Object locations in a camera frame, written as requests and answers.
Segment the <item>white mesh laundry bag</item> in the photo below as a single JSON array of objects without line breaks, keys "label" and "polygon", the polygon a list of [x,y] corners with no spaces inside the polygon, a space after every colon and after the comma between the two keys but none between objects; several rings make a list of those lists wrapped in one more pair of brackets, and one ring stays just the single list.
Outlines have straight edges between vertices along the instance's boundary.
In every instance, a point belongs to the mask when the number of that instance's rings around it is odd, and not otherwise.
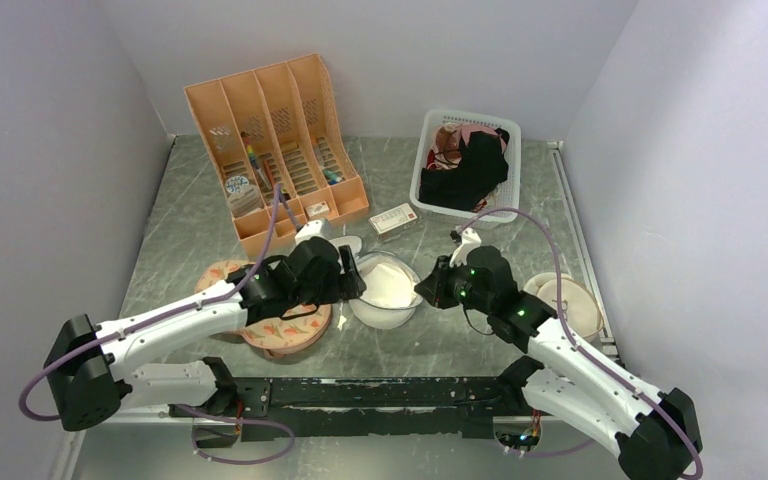
[{"label": "white mesh laundry bag", "polygon": [[414,291],[419,277],[406,262],[386,251],[363,253],[362,241],[357,236],[337,237],[331,243],[351,249],[366,285],[358,299],[348,301],[360,322],[374,329],[392,330],[413,316],[423,299]]}]

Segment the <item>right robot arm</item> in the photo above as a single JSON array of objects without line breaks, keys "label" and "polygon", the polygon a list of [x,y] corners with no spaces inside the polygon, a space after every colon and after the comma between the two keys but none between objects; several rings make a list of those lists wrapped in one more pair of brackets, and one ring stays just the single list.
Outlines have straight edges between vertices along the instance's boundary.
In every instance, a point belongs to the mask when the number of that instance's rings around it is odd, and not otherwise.
[{"label": "right robot arm", "polygon": [[556,417],[610,451],[629,479],[698,479],[701,434],[691,397],[631,374],[564,326],[558,311],[521,290],[492,246],[455,265],[437,259],[414,288],[438,309],[484,314],[492,333],[524,354],[533,373],[504,382],[502,406]]}]

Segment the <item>white bra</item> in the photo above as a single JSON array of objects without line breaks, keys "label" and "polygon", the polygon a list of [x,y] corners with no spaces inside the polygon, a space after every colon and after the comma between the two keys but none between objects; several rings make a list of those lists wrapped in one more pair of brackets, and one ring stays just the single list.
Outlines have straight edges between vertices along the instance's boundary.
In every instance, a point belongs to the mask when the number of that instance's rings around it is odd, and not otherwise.
[{"label": "white bra", "polygon": [[416,300],[412,277],[398,264],[377,259],[360,266],[361,279],[366,285],[360,299],[384,309],[403,309]]}]

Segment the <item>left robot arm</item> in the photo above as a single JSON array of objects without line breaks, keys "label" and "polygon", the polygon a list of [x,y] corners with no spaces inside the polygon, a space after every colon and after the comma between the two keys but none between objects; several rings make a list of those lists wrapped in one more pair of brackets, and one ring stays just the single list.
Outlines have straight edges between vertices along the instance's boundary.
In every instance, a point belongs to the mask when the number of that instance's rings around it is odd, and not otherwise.
[{"label": "left robot arm", "polygon": [[235,406],[237,388],[222,362],[171,366],[154,359],[210,335],[291,320],[297,306],[358,299],[365,290],[350,247],[314,237],[144,314],[99,324],[75,316],[61,326],[44,362],[57,409],[52,418],[66,431],[81,431],[122,409],[158,404],[224,415]]}]

